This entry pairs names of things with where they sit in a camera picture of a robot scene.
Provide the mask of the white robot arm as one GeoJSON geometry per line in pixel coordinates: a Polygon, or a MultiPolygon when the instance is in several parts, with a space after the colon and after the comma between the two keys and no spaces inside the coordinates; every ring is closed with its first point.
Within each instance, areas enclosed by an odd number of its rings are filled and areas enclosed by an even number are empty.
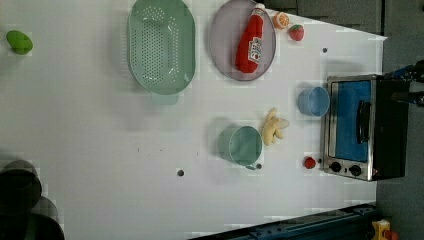
{"type": "Polygon", "coordinates": [[[37,170],[25,160],[1,170],[1,240],[65,240],[58,209],[42,195],[37,170]]]}

